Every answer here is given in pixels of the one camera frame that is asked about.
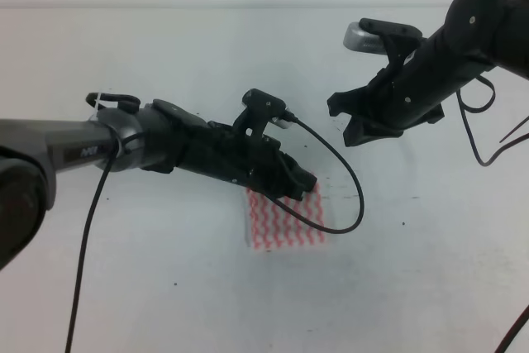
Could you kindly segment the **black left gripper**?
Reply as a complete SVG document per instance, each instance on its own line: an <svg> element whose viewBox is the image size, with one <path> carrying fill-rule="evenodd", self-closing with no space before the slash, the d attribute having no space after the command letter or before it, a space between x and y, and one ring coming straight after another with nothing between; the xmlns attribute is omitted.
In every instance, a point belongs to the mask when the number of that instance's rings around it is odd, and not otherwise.
<svg viewBox="0 0 529 353"><path fill-rule="evenodd" d="M179 132L175 166L224 182L252 188L273 199L303 199L317 177L294 163L280 159L280 142L263 136L252 140L230 126L208 123ZM289 167L290 176L285 170Z"/></svg>

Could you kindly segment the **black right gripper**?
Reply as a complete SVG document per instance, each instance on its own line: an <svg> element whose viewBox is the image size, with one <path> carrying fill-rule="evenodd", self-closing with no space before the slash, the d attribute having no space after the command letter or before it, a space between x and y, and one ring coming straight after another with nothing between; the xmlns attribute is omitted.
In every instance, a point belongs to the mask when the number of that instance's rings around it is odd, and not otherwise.
<svg viewBox="0 0 529 353"><path fill-rule="evenodd" d="M388 38L384 44L383 72L367 86L333 93L326 101L331 117L352 116L343 131L346 147L399 138L403 130L438 118L438 107L459 88L459 56L444 38Z"/></svg>

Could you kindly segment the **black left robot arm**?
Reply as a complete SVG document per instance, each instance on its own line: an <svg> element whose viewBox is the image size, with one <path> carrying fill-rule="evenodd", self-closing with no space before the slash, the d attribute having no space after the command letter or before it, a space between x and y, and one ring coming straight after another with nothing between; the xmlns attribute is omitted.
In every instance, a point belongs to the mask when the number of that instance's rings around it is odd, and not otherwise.
<svg viewBox="0 0 529 353"><path fill-rule="evenodd" d="M245 110L234 125L207 122L156 99L90 93L88 121L1 122L1 262L30 243L55 204L60 172L96 165L112 172L176 168L300 200L316 178L264 134L268 118Z"/></svg>

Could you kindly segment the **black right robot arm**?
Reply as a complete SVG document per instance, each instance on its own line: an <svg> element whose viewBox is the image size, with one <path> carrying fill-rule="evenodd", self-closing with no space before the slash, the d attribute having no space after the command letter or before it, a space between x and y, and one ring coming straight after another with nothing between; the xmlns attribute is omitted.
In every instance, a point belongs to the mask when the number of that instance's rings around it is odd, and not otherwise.
<svg viewBox="0 0 529 353"><path fill-rule="evenodd" d="M334 93L331 116L350 116L348 147L398 138L444 117L442 102L495 67L528 76L528 0L453 0L443 25L425 37L414 26L362 18L343 45L385 55L388 65L364 87Z"/></svg>

